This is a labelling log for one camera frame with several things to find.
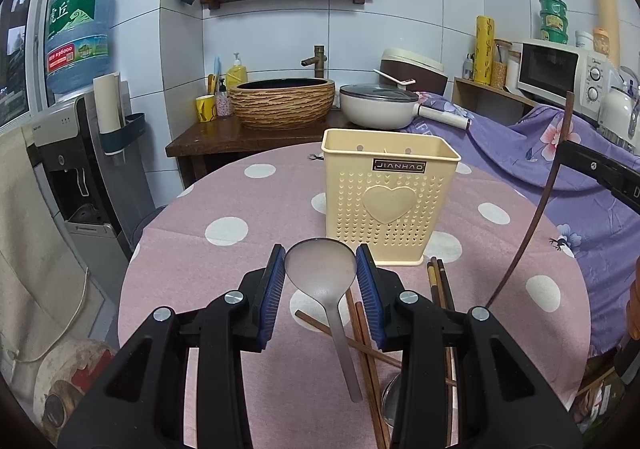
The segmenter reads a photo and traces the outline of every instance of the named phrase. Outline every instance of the yellow tube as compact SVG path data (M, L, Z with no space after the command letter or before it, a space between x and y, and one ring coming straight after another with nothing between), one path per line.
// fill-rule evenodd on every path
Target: yellow tube
M597 0L600 26L609 34L609 60L620 67L620 20L618 0Z
M476 19L476 58L474 60L474 81L491 83L494 66L494 20L484 15Z

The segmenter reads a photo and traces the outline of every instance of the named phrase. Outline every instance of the textured sink basin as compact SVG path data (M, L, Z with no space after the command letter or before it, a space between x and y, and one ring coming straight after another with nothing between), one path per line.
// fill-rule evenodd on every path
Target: textured sink basin
M257 80L229 89L240 122L258 129L306 127L327 114L334 96L334 82L325 79Z

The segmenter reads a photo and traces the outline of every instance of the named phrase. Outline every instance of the green container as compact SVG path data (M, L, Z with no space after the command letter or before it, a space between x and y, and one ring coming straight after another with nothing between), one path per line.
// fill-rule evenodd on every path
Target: green container
M564 32L559 32L553 28L543 28L540 30L540 37L543 41L550 41L552 43L567 44L569 42L569 36Z
M542 12L566 17L566 3L562 0L540 0Z
M540 12L540 19L542 19L542 28L551 28L558 30L559 32L569 33L569 21L567 18L561 15L552 14L549 12Z

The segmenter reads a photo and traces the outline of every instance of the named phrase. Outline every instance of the bronze faucet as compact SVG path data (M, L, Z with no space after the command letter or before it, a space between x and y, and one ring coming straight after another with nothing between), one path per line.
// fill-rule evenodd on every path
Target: bronze faucet
M303 66L311 66L314 65L314 76L316 79L324 79L324 62L327 60L326 55L324 54L324 46L314 46L314 56L305 59L300 64Z

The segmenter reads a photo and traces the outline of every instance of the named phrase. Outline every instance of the yellow dish soap bottle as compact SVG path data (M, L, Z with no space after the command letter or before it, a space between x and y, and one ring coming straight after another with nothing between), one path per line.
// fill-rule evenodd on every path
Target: yellow dish soap bottle
M226 72L226 87L227 89L231 89L238 84L242 84L246 82L246 66L242 65L240 61L240 54L234 53L236 56L236 60L234 61L234 65L229 68Z

